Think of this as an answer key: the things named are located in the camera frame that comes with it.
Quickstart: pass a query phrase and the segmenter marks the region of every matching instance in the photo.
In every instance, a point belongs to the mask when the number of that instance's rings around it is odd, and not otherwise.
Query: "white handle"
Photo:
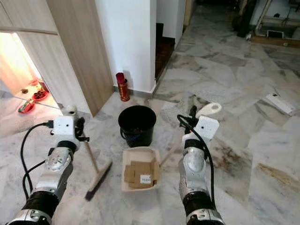
[[[222,106],[219,103],[214,103],[214,102],[209,103],[197,112],[196,118],[199,118],[201,115],[208,116],[208,115],[215,114],[221,111],[221,109]]]

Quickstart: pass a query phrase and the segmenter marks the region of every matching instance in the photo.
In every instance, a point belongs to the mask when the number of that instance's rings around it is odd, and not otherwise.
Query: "black wire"
[[[27,177],[28,179],[28,183],[29,183],[29,188],[30,188],[30,192],[33,190],[33,187],[32,187],[32,182],[31,182],[31,179],[30,179],[30,176],[29,176],[29,173],[28,173],[28,170],[27,170],[27,167],[26,167],[26,164],[25,164],[25,161],[24,161],[24,156],[23,156],[23,151],[24,151],[24,144],[25,144],[25,141],[26,141],[26,138],[27,136],[29,135],[29,133],[36,127],[39,127],[39,126],[47,126],[48,123],[39,123],[37,125],[34,125],[33,127],[31,127],[27,133],[25,134],[24,138],[23,138],[23,141],[22,141],[22,145],[21,145],[21,151],[20,151],[20,155],[21,155],[21,161],[22,161],[22,165],[23,165],[23,168],[24,168],[24,171],[25,171],[25,177]]]
[[[184,121],[185,120],[184,116],[177,115],[177,119],[179,120],[180,124],[183,124],[184,127],[189,128],[197,136],[197,138],[199,138],[201,144],[205,148],[204,152],[207,154],[208,159],[210,161],[210,192],[211,192],[211,201],[212,201],[213,206],[216,208],[216,203],[215,203],[215,189],[214,189],[214,164],[212,162],[210,151],[209,151],[206,143],[204,142],[204,140],[201,138],[201,136],[194,130],[194,128],[191,125],[189,125],[188,123],[186,123]]]
[[[35,166],[31,167],[31,168],[27,171],[27,173],[25,173],[24,176],[23,176],[22,185],[23,185],[23,191],[24,191],[24,194],[25,194],[25,196],[26,196],[26,200],[29,198],[29,195],[28,195],[28,192],[27,192],[27,190],[26,190],[25,179],[26,179],[27,176],[29,176],[29,173],[30,173],[31,171],[33,171],[35,168],[39,167],[40,165],[42,165],[42,164],[44,164],[44,163],[45,163],[45,160],[42,161],[42,162],[40,162],[40,163],[38,163],[38,164],[36,164]]]

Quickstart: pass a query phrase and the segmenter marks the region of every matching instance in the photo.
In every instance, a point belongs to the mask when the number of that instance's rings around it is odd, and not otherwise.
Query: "black bucket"
[[[131,148],[151,144],[156,122],[156,115],[152,109],[134,105],[121,112],[118,122],[121,136]]]

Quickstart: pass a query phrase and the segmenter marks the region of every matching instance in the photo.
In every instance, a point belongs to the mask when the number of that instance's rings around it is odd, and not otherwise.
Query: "cardboard box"
[[[142,184],[146,182],[148,186],[145,188],[140,188],[136,186],[135,183],[135,166],[132,166],[132,162],[138,163],[148,163],[148,168],[150,164],[150,174],[142,174]],[[148,191],[160,187],[161,182],[161,171],[159,167],[160,157],[157,150],[151,149],[149,147],[135,147],[126,149],[123,151],[123,164],[122,164],[122,183],[121,190],[124,192],[135,192],[135,191]]]
[[[131,188],[150,188],[159,179],[159,162],[153,159],[151,162],[131,161],[126,165],[124,181]]]

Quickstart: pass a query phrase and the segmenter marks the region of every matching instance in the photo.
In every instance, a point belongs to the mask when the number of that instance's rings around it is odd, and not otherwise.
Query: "marble floor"
[[[262,46],[236,37],[224,8],[198,6],[154,98],[131,97],[123,103],[114,93],[86,124],[99,165],[111,158],[113,166],[92,201],[85,201],[93,169],[82,146],[53,224],[185,224],[178,189],[181,149],[162,167],[160,188],[122,193],[122,151],[128,146],[120,137],[117,118],[131,105],[151,107],[157,115],[151,147],[162,157],[182,133],[176,115],[211,101],[223,106],[213,115],[220,128],[210,151],[216,205],[226,224],[299,224],[300,115],[288,116],[265,98],[276,92],[300,108],[299,59],[298,49]],[[29,166],[42,161],[53,147],[49,129],[38,129],[26,142]],[[0,137],[0,224],[11,220],[25,201],[19,159],[24,134],[20,129]],[[41,169],[33,171],[32,180],[40,173]],[[210,185],[209,169],[206,175]]]

